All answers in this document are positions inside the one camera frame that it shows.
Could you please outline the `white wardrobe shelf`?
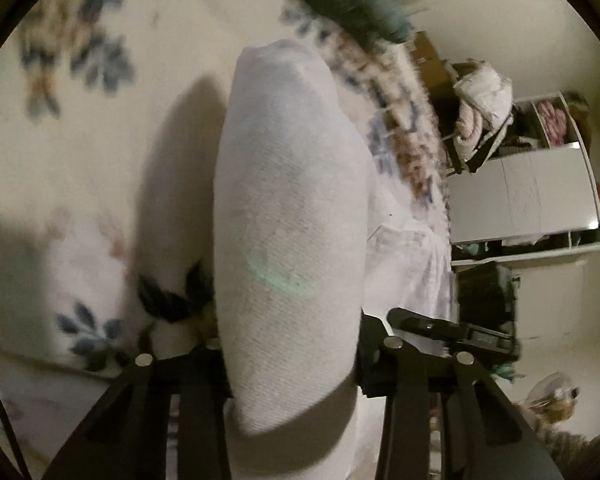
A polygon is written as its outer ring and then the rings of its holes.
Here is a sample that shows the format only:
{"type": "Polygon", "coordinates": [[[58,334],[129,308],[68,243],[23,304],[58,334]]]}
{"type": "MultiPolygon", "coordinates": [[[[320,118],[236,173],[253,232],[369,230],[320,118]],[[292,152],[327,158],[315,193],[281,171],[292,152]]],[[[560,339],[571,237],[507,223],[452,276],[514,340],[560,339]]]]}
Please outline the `white wardrobe shelf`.
{"type": "Polygon", "coordinates": [[[474,174],[450,174],[453,266],[578,258],[600,250],[600,199],[588,151],[560,93],[516,102],[531,151],[496,153],[474,174]],[[567,115],[565,143],[551,146],[535,104],[567,115]]]}

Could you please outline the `white pants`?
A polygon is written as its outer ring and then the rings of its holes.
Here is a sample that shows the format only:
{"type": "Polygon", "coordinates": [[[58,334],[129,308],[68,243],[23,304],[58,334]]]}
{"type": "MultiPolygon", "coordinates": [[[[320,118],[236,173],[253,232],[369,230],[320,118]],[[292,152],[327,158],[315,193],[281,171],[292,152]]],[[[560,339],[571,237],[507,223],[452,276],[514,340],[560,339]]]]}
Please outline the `white pants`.
{"type": "Polygon", "coordinates": [[[238,479],[370,479],[384,404],[354,380],[363,314],[450,314],[445,232],[376,169],[317,50],[242,51],[214,178],[214,284],[238,479]]]}

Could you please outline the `pink folded blanket on shelf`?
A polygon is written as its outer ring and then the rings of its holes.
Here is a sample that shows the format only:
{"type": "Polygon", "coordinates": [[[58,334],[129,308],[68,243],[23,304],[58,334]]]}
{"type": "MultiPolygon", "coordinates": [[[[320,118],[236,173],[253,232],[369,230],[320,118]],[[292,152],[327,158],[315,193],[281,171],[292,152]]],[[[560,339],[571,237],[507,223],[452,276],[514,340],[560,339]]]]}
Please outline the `pink folded blanket on shelf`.
{"type": "Polygon", "coordinates": [[[565,112],[547,100],[537,102],[535,107],[546,132],[548,143],[551,146],[564,144],[567,135],[567,115],[565,112]]]}

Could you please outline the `floral bed quilt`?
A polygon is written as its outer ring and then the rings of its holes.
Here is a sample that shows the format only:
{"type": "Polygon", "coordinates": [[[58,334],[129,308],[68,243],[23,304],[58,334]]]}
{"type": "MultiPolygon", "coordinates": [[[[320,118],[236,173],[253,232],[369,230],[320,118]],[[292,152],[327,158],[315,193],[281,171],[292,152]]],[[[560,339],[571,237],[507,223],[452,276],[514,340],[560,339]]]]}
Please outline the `floral bed quilt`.
{"type": "Polygon", "coordinates": [[[211,313],[149,316],[136,282],[184,301],[211,270],[236,60],[289,38],[324,58],[375,164],[366,292],[448,315],[445,158],[404,48],[365,55],[294,0],[38,0],[0,49],[0,393],[37,477],[140,342],[209,335],[211,313]]]}

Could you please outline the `brown cardboard box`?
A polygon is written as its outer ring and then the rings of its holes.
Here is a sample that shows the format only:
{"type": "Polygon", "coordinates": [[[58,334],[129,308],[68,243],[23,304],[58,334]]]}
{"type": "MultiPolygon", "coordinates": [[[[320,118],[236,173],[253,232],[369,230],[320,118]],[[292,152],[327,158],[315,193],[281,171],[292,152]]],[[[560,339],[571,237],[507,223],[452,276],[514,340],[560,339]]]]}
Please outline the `brown cardboard box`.
{"type": "Polygon", "coordinates": [[[452,78],[426,32],[416,32],[410,55],[431,99],[455,98],[452,78]]]}

